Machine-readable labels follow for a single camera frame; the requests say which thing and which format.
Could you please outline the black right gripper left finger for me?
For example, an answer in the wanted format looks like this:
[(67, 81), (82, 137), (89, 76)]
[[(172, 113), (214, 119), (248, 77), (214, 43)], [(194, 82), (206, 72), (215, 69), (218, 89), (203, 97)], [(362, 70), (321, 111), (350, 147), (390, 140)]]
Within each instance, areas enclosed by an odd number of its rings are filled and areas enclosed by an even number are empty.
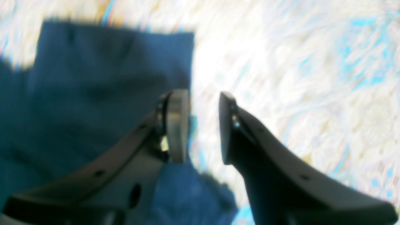
[(161, 169), (186, 162), (189, 105), (186, 89), (162, 95), (106, 153), (62, 179), (11, 196), (3, 224), (145, 224)]

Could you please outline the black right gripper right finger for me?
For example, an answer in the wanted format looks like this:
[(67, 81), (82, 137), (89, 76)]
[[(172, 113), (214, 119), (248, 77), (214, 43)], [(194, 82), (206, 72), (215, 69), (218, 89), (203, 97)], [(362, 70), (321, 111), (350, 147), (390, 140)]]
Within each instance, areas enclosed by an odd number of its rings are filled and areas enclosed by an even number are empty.
[(256, 225), (394, 225), (394, 206), (329, 178), (290, 152), (228, 92), (219, 98), (221, 152), (244, 179)]

